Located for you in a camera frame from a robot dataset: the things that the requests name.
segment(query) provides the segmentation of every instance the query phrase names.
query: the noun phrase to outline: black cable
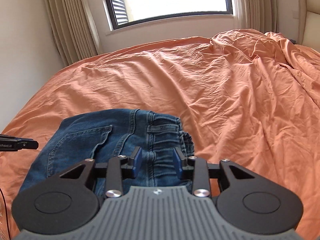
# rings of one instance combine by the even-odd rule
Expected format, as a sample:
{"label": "black cable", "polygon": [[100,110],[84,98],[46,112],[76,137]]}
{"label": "black cable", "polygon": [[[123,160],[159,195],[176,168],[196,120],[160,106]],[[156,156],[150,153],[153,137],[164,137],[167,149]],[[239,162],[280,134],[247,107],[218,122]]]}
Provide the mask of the black cable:
{"label": "black cable", "polygon": [[7,204],[5,203],[4,195],[3,195],[3,192],[1,190],[1,188],[0,188],[0,192],[1,192],[1,195],[2,195],[2,198],[3,198],[3,201],[4,201],[5,218],[7,220],[7,229],[8,229],[9,240],[11,240],[10,229],[9,229],[9,221],[8,221]]}

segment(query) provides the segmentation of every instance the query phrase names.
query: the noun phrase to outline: white wall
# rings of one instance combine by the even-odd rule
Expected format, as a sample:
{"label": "white wall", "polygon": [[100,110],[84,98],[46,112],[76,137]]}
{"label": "white wall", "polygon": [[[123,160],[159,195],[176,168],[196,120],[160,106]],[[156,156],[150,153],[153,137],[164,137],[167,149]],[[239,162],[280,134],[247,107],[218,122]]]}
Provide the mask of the white wall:
{"label": "white wall", "polygon": [[0,0],[0,132],[63,67],[44,0]]}
{"label": "white wall", "polygon": [[164,19],[110,31],[104,0],[88,2],[105,52],[167,39],[213,37],[219,32],[234,29],[232,16],[211,15]]}
{"label": "white wall", "polygon": [[286,38],[298,40],[299,20],[293,18],[293,12],[299,11],[299,0],[277,0],[278,31]]}

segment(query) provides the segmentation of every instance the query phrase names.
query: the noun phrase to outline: orange bed sheet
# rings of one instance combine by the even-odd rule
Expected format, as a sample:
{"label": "orange bed sheet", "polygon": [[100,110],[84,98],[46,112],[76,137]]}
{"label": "orange bed sheet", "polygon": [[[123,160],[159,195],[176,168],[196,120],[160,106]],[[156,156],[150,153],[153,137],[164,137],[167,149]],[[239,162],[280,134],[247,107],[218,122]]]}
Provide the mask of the orange bed sheet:
{"label": "orange bed sheet", "polygon": [[[211,163],[229,158],[295,192],[304,205],[297,232],[314,240],[320,235],[319,107],[320,54],[275,33],[233,30],[77,62],[53,76],[3,132],[40,145],[0,153],[11,234],[19,232],[12,200],[64,118],[140,108],[179,116],[197,156]],[[0,212],[6,239],[3,203]]]}

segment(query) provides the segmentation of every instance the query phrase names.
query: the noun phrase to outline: jeans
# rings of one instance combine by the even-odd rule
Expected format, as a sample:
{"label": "jeans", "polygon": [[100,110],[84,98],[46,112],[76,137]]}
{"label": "jeans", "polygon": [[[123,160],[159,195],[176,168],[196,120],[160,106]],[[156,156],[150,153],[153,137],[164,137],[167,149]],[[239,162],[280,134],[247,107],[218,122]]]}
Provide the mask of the jeans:
{"label": "jeans", "polygon": [[[124,193],[131,185],[191,189],[191,180],[179,180],[172,162],[174,147],[180,147],[186,157],[194,154],[191,136],[182,130],[179,118],[139,109],[110,109],[63,120],[31,165],[20,191],[86,158],[104,163],[131,155],[136,146],[142,148],[142,165],[136,179],[123,180]],[[98,179],[96,195],[103,194],[104,182]]]}

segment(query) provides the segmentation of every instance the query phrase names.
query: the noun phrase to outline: beige curtain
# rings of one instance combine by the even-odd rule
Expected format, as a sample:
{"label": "beige curtain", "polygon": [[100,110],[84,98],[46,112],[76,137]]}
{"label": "beige curtain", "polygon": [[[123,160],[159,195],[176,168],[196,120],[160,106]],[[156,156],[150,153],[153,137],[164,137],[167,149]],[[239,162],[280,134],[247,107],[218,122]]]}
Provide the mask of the beige curtain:
{"label": "beige curtain", "polygon": [[233,0],[235,28],[277,32],[276,0]]}
{"label": "beige curtain", "polygon": [[45,3],[65,66],[100,54],[100,40],[86,0],[45,0]]}

